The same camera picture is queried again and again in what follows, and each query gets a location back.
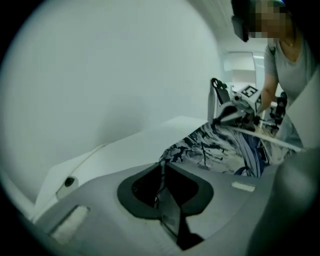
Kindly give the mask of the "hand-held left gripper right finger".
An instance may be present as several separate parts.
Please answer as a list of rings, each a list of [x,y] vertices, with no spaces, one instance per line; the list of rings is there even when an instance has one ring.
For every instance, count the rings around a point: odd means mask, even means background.
[[[183,251],[204,240],[191,232],[187,217],[201,214],[213,196],[208,181],[174,164],[165,165],[165,227]]]

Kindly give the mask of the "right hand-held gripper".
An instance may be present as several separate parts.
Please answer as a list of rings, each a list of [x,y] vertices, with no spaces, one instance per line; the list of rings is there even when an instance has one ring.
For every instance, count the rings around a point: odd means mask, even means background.
[[[250,85],[228,90],[217,78],[210,80],[210,120],[214,125],[258,125],[261,92]]]

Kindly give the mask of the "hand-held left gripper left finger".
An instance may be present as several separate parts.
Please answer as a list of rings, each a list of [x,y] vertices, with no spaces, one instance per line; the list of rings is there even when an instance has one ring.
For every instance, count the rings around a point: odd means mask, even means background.
[[[161,182],[162,167],[155,163],[124,179],[117,188],[117,198],[136,218],[160,218],[156,197]]]

